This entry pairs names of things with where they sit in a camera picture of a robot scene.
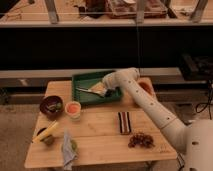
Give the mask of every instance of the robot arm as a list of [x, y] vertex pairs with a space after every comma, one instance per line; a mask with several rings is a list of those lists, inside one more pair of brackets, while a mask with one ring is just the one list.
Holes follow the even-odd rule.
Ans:
[[213, 130], [213, 122], [203, 120], [186, 127], [138, 85], [135, 80], [139, 76], [136, 68], [130, 68], [108, 74], [102, 81], [108, 89], [124, 88], [143, 108], [170, 144], [177, 151], [186, 153], [185, 171], [213, 171], [213, 161], [210, 162], [213, 160], [213, 131], [210, 131]]

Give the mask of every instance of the cup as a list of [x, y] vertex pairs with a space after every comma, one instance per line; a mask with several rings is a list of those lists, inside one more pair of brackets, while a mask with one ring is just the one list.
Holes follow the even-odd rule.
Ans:
[[70, 101], [65, 106], [65, 112], [73, 121], [78, 121], [81, 116], [81, 104], [77, 101]]

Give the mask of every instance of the green tray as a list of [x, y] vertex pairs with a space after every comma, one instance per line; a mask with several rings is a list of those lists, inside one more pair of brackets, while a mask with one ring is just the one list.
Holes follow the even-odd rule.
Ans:
[[82, 92], [76, 90], [76, 87], [80, 88], [90, 88], [102, 78], [114, 71], [103, 71], [103, 72], [94, 72], [86, 74], [73, 75], [72, 77], [72, 99], [81, 103], [81, 105], [95, 105], [100, 103], [119, 101], [122, 97], [122, 92], [120, 88], [116, 88], [115, 92], [112, 93], [109, 97], [100, 97], [96, 94]]

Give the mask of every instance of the chocolate bar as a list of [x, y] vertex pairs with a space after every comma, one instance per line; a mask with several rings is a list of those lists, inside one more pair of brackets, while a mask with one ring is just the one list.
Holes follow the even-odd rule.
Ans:
[[132, 132], [130, 119], [129, 119], [129, 112], [118, 112], [118, 117], [120, 121], [120, 133], [122, 135], [128, 135]]

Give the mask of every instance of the tabletop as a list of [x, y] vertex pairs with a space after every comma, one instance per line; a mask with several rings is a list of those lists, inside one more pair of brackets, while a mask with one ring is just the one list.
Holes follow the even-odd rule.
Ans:
[[[151, 84], [148, 78], [142, 78], [144, 82]], [[53, 133], [55, 142], [46, 146], [42, 142], [31, 143], [25, 161], [26, 168], [62, 167], [63, 157], [61, 146], [63, 133], [70, 132], [71, 137], [78, 144], [78, 158], [74, 166], [130, 163], [143, 161], [157, 161], [175, 159], [176, 151], [163, 137], [159, 129], [149, 119], [146, 113], [133, 101], [127, 92], [123, 91], [121, 101], [99, 105], [85, 106], [82, 108], [80, 121], [73, 122], [63, 112], [57, 120], [58, 129]], [[57, 95], [66, 104], [72, 99], [72, 82], [56, 81], [47, 86], [45, 96]], [[154, 139], [152, 148], [129, 148], [130, 135], [121, 135], [119, 130], [118, 112], [129, 112], [132, 133], [143, 132]], [[39, 113], [33, 137], [38, 130], [50, 125], [41, 112]]]

